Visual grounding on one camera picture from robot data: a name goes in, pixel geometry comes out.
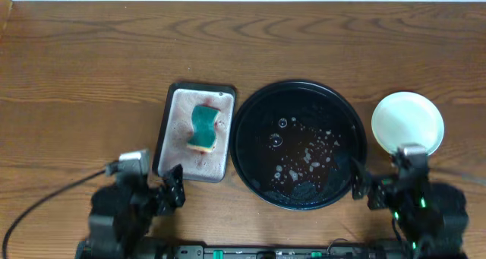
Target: green sponge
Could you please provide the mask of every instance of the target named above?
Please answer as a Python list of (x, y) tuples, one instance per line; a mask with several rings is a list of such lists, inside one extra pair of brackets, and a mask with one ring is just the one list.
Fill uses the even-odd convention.
[(196, 106), (192, 111), (192, 126), (194, 135), (188, 142), (188, 147), (194, 150), (210, 152), (216, 142), (214, 122), (219, 111), (206, 106)]

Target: wooden table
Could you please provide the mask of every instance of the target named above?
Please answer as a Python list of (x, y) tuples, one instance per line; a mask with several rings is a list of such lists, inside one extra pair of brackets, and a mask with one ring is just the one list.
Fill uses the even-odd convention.
[[(120, 153), (154, 150), (169, 85), (228, 83), (237, 108), (289, 78), (319, 81), (356, 109), (368, 165), (387, 167), (370, 128), (380, 99), (421, 93), (446, 134), (431, 165), (486, 176), (486, 4), (17, 2), (0, 43), (0, 228), (34, 201)], [(433, 172), (468, 199), (465, 250), (486, 256), (486, 188)], [(98, 178), (32, 212), (11, 258), (71, 258), (87, 235)], [(393, 236), (387, 210), (350, 195), (295, 212), (251, 193), (231, 160), (217, 184), (185, 182), (177, 214), (152, 233), (208, 245), (326, 245)]]

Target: green scouring pad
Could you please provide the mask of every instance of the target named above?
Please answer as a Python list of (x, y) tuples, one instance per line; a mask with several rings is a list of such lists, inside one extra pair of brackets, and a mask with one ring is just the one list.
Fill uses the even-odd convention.
[(216, 142), (214, 122), (219, 111), (206, 106), (196, 106), (192, 111), (192, 126), (194, 135), (188, 142), (188, 147), (194, 150), (210, 152)]

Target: round black tray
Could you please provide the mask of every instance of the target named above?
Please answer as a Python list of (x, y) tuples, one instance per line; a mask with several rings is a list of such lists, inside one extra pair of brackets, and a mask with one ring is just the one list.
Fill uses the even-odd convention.
[(256, 195), (286, 209), (312, 210), (349, 191), (350, 168), (337, 166), (334, 156), (353, 156), (364, 165), (364, 132), (355, 110), (336, 91), (310, 81), (284, 81), (243, 103), (229, 149), (241, 180)]

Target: white plate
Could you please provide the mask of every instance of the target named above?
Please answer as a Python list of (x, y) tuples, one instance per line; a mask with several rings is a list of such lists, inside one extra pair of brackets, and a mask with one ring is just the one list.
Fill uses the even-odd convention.
[(442, 142), (444, 125), (439, 109), (417, 93), (393, 93), (380, 101), (371, 118), (371, 129), (388, 153), (401, 144), (420, 144), (432, 154)]

